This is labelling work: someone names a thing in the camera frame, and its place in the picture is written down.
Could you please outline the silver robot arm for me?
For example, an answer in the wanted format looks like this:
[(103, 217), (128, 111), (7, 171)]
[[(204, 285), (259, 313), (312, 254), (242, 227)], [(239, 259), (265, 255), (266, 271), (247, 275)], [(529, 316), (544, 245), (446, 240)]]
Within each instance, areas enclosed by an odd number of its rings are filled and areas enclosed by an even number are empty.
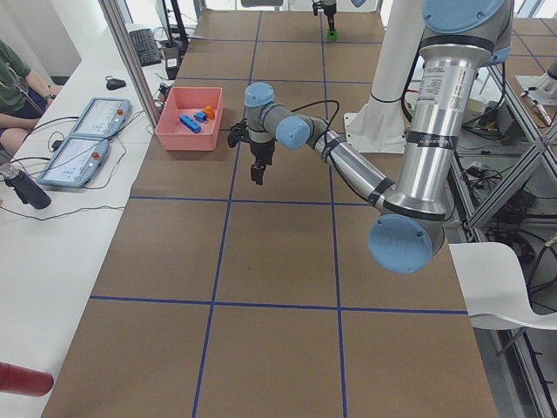
[(245, 89), (247, 142), (261, 184), (276, 144), (309, 146), (379, 210), (368, 247), (384, 268), (413, 273), (444, 239), (446, 176), (479, 68), (504, 62), (510, 1), (396, 1), (367, 103), (329, 122), (287, 109), (266, 83)]
[(320, 10), (323, 11), (327, 20), (326, 32), (328, 35), (334, 35), (336, 33), (334, 16), (337, 13), (337, 1), (336, 0), (314, 1), (312, 3), (312, 10), (314, 16), (317, 16)]

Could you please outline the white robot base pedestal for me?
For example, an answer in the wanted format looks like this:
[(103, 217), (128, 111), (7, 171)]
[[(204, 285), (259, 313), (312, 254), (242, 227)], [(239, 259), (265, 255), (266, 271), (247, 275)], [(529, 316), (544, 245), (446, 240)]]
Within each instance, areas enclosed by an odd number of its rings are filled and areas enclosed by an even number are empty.
[(346, 138), (360, 152), (404, 151), (403, 95), (425, 28), (422, 4), (416, 0), (393, 3), (369, 99), (359, 112), (345, 115)]

